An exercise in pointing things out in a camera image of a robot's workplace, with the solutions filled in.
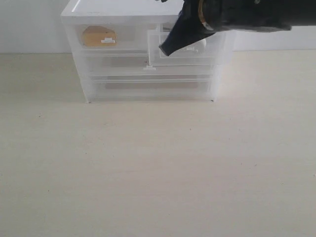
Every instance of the white wall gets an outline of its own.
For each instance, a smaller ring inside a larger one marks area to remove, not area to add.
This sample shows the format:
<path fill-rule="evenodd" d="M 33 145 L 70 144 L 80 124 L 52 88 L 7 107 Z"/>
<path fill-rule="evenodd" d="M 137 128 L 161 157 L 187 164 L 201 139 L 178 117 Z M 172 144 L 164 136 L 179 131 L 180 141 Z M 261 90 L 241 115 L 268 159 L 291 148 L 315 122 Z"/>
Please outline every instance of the white wall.
<path fill-rule="evenodd" d="M 60 20 L 67 2 L 0 0 L 0 53 L 70 52 Z M 269 34 L 239 32 L 235 43 L 235 50 L 315 48 L 316 27 Z"/>

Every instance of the translucent storage drawers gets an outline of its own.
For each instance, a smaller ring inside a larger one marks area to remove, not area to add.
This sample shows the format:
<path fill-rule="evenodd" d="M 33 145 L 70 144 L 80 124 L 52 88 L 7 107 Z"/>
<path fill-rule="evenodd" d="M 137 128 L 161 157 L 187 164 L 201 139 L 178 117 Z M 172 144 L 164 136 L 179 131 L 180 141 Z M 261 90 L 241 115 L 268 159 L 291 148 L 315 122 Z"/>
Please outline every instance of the translucent storage drawers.
<path fill-rule="evenodd" d="M 177 18 L 168 13 L 168 6 L 148 0 L 146 4 L 162 8 L 158 9 L 161 15 L 108 16 L 105 12 L 76 12 L 85 0 L 81 1 L 71 0 L 62 19 L 87 102 L 216 99 L 221 65 L 229 60 L 233 48 L 232 33 L 215 34 L 167 57 L 159 45 L 169 34 L 166 26 Z M 182 0 L 173 4 L 180 6 Z"/>

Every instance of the beige table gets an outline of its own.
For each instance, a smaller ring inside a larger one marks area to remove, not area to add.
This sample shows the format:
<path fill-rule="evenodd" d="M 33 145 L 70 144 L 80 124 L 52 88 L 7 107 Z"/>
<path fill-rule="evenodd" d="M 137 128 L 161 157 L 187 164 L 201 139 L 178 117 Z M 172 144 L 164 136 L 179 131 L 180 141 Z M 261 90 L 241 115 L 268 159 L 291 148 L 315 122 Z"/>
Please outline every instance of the beige table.
<path fill-rule="evenodd" d="M 0 55 L 1 237 L 315 237 L 316 51 L 239 52 L 219 100 L 85 104 Z"/>

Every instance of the plastic drawer unit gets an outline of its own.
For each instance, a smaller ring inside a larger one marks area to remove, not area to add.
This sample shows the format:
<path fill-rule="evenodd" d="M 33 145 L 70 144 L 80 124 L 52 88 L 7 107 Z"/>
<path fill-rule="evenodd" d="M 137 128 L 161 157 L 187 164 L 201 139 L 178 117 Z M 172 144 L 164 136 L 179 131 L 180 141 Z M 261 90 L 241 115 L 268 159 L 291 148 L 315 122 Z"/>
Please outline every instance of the plastic drawer unit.
<path fill-rule="evenodd" d="M 234 33 L 169 57 L 159 49 L 183 0 L 71 0 L 62 13 L 87 102 L 140 98 L 214 101 Z"/>

